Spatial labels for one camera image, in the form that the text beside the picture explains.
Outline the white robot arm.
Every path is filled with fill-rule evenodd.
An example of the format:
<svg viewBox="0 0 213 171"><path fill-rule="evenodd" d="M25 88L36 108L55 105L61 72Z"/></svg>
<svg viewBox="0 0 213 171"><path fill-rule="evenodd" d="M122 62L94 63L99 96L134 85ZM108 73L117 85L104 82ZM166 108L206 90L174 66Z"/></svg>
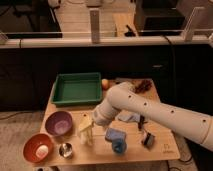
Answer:
<svg viewBox="0 0 213 171"><path fill-rule="evenodd" d="M213 116L144 98L132 83L122 82L108 89L92 119L108 126L122 110L141 114L213 152Z"/></svg>

